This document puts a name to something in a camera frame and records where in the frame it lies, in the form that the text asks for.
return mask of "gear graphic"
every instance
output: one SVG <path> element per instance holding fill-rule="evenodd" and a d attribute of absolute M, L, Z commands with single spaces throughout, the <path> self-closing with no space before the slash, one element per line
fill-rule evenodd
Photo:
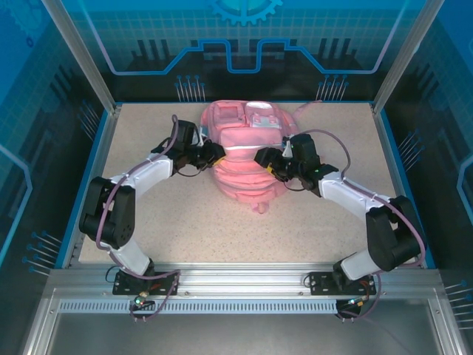
<path fill-rule="evenodd" d="M 230 20 L 232 25 L 248 22 L 256 24 L 258 20 L 266 21 L 267 14 L 274 14 L 275 8 L 282 5 L 282 0 L 211 0 L 210 6 L 214 15 L 220 15 L 222 21 Z"/>
<path fill-rule="evenodd" d="M 0 0 L 0 9 L 9 10 L 15 23 L 27 36 L 32 36 L 43 21 L 43 10 L 39 0 Z"/>

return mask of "glass panel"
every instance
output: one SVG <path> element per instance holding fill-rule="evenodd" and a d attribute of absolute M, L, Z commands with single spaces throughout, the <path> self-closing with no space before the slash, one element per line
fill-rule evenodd
<path fill-rule="evenodd" d="M 473 284 L 472 16 L 466 1 L 445 1 L 386 105 L 446 286 L 461 280 Z M 458 292 L 452 299 L 462 321 L 472 315 L 467 291 L 462 285 L 449 291 Z M 465 331 L 471 344 L 473 333 Z"/>
<path fill-rule="evenodd" d="M 0 1 L 0 33 L 0 347 L 19 354 L 103 107 L 40 1 Z"/>
<path fill-rule="evenodd" d="M 118 101 L 372 100 L 424 0 L 66 0 Z"/>

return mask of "enclosure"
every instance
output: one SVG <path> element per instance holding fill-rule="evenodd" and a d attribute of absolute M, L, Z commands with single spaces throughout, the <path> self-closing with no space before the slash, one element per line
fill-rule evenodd
<path fill-rule="evenodd" d="M 472 16 L 467 0 L 0 0 L 0 352 L 469 354 Z M 426 260 L 381 275 L 366 322 L 304 284 L 366 248 L 363 223 L 308 192 L 255 214 L 208 172 L 136 206 L 156 270 L 181 270 L 162 314 L 135 325 L 134 297 L 112 294 L 113 262 L 78 228 L 89 182 L 216 100 L 315 101 L 299 128 L 335 133 L 351 179 L 414 203 Z"/>

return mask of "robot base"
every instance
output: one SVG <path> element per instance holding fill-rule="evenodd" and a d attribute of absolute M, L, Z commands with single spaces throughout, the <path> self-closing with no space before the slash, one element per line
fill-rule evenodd
<path fill-rule="evenodd" d="M 310 287 L 312 296 L 364 296 L 367 294 L 363 281 L 367 283 L 370 296 L 376 295 L 376 287 L 372 276 L 365 276 L 359 280 L 345 285 L 340 290 L 337 282 L 333 278 L 333 272 L 310 272 L 304 284 Z"/>
<path fill-rule="evenodd" d="M 160 271 L 154 272 L 154 275 L 156 276 L 161 274 L 164 273 Z M 112 294 L 121 296 L 136 296 L 137 294 L 140 294 L 140 292 L 147 291 L 149 292 L 150 296 L 166 296 L 169 292 L 169 289 L 172 287 L 175 277 L 176 275 L 173 274 L 157 280 L 142 280 L 120 270 L 115 275 Z M 176 284 L 176 287 L 174 287 L 174 290 L 171 292 L 172 296 L 177 294 L 178 287 L 179 283 Z"/>

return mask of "vented metal strip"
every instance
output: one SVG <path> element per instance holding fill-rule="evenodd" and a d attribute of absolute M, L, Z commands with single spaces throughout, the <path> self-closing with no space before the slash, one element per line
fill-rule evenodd
<path fill-rule="evenodd" d="M 131 300 L 62 300 L 60 313 L 128 314 Z M 155 300 L 136 314 L 152 313 Z M 335 314 L 335 300 L 169 300 L 164 314 Z"/>

